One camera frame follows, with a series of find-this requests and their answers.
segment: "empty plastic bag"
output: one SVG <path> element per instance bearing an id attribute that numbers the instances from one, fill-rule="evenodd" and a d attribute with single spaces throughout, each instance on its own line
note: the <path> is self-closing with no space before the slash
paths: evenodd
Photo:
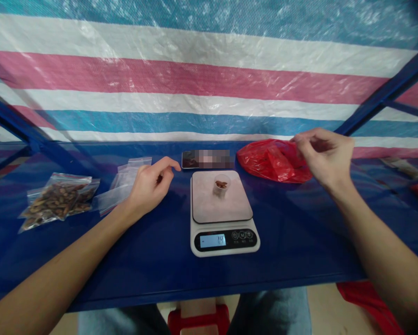
<path id="1" fill-rule="evenodd" d="M 312 174 L 297 154 L 295 143 L 264 140 L 248 144 L 237 152 L 240 165 L 250 174 L 284 183 L 304 183 Z"/>

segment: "floor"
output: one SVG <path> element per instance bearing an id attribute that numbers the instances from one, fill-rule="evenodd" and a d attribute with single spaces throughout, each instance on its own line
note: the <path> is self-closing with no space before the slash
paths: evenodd
<path id="1" fill-rule="evenodd" d="M 212 298 L 216 303 L 225 303 L 232 318 L 237 307 L 239 295 L 229 295 Z M 308 288 L 313 335 L 382 335 L 371 317 L 360 307 L 342 299 L 335 284 L 310 286 Z M 182 301 L 180 308 L 183 316 L 193 316 L 196 310 L 204 311 L 207 301 Z M 158 304 L 162 316 L 167 320 L 168 313 L 177 306 L 175 302 Z M 199 329 L 187 332 L 186 335 L 216 334 L 213 328 Z M 69 313 L 63 316 L 51 335 L 77 334 L 77 314 Z"/>

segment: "leg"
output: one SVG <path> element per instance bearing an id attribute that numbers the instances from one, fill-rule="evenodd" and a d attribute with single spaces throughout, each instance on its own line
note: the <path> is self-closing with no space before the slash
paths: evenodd
<path id="1" fill-rule="evenodd" d="M 242 294 L 228 335 L 311 333 L 306 287 L 299 287 Z"/>
<path id="2" fill-rule="evenodd" d="M 79 313 L 79 335 L 169 335 L 156 304 Z"/>

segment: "blue shelf surface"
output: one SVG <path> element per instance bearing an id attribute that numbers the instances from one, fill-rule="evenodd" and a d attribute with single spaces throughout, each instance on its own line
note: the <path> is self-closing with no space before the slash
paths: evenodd
<path id="1" fill-rule="evenodd" d="M 247 142 L 62 144 L 108 190 L 129 158 L 164 155 L 180 162 L 191 149 Z M 52 172 L 70 172 L 41 153 L 0 180 L 0 298 L 99 222 L 97 212 L 24 232 L 16 217 L 26 192 Z M 176 172 L 162 203 L 131 227 L 98 266 L 69 311 L 123 307 L 365 278 L 334 203 L 313 179 L 282 184 L 249 175 L 236 162 L 261 238 L 256 253 L 198 258 L 190 250 L 190 178 Z M 352 178 L 370 207 L 418 255 L 418 211 L 353 164 Z"/>

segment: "scale display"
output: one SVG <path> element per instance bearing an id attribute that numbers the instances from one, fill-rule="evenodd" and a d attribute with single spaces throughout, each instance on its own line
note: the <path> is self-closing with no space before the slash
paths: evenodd
<path id="1" fill-rule="evenodd" d="M 201 248 L 221 247 L 226 245 L 224 234 L 203 235 L 199 237 Z"/>

